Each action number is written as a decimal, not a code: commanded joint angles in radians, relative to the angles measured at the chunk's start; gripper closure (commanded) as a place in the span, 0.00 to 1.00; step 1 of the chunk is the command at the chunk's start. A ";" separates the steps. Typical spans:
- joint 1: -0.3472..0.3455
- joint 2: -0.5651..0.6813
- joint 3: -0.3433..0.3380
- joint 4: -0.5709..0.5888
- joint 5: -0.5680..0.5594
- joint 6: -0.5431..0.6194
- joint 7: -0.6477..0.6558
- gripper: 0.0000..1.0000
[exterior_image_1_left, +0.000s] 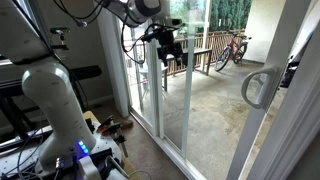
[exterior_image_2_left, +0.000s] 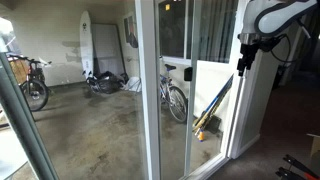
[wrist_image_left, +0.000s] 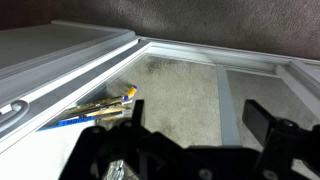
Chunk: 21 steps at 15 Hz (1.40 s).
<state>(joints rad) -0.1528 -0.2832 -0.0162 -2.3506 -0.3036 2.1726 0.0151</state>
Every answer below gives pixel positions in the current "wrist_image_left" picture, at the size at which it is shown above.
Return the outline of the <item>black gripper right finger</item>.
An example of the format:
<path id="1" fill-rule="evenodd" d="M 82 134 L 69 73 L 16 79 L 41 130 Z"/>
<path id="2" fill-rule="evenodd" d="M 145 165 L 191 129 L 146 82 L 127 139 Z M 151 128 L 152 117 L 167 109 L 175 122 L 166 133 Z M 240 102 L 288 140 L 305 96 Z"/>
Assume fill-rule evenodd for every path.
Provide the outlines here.
<path id="1" fill-rule="evenodd" d="M 277 122 L 274 116 L 253 99 L 245 101 L 242 121 L 262 146 Z"/>

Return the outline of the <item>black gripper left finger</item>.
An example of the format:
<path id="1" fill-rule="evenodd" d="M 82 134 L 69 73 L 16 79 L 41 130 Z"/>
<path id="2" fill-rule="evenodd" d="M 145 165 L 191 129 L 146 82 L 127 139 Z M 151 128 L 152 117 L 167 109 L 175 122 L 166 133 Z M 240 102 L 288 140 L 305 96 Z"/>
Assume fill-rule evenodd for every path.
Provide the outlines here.
<path id="1" fill-rule="evenodd" d="M 132 120 L 141 126 L 145 124 L 144 104 L 144 100 L 136 100 L 132 113 Z"/>

